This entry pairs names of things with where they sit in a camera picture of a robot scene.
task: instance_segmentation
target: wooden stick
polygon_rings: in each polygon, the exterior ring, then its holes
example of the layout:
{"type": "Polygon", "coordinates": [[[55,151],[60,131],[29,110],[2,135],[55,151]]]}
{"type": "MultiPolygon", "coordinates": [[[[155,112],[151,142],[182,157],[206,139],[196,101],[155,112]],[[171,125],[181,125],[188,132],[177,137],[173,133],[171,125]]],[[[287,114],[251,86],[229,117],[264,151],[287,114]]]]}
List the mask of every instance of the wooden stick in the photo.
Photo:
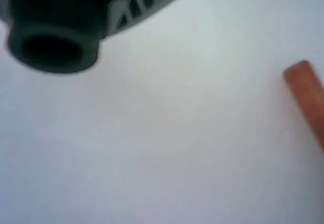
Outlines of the wooden stick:
{"type": "Polygon", "coordinates": [[[324,150],[324,89],[319,78],[308,61],[301,61],[287,68],[283,76],[324,150]]]}

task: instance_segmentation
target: round opening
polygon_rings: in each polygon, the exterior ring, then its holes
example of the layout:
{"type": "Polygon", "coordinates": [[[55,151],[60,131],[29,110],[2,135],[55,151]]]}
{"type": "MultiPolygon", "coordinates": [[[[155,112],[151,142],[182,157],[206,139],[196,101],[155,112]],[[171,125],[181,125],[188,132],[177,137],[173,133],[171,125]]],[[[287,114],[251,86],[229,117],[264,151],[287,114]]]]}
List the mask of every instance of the round opening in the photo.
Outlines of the round opening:
{"type": "Polygon", "coordinates": [[[31,65],[62,67],[76,64],[82,57],[82,48],[75,42],[52,35],[27,38],[22,53],[31,65]]]}

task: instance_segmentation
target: dark gray plastic object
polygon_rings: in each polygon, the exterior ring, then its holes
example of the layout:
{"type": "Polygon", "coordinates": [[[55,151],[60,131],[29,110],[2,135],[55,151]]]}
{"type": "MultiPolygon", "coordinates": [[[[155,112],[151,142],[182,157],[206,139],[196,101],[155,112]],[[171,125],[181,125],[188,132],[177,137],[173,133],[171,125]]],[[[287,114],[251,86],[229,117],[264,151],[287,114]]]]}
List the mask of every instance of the dark gray plastic object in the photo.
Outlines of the dark gray plastic object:
{"type": "Polygon", "coordinates": [[[92,67],[100,42],[172,0],[0,0],[11,54],[37,70],[75,73],[92,67]]]}

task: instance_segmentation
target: white surface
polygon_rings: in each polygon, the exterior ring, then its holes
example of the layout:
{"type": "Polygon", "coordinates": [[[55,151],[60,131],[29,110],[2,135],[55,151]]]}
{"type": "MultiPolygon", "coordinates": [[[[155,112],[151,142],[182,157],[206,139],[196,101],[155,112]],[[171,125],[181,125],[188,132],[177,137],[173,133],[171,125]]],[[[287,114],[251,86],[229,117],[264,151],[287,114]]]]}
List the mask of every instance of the white surface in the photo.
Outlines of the white surface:
{"type": "Polygon", "coordinates": [[[72,77],[3,51],[0,223],[323,223],[324,157],[281,78],[324,76],[323,1],[178,0],[72,77]]]}

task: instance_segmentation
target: cylindrical nozzle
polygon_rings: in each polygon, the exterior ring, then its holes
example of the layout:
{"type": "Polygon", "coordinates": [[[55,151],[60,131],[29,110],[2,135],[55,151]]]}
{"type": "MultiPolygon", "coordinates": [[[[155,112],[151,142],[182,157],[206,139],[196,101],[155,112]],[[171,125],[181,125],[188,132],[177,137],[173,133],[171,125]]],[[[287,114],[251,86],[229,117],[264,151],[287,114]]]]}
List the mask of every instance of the cylindrical nozzle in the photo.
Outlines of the cylindrical nozzle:
{"type": "Polygon", "coordinates": [[[73,73],[95,64],[106,10],[97,0],[11,0],[8,47],[37,70],[73,73]]]}

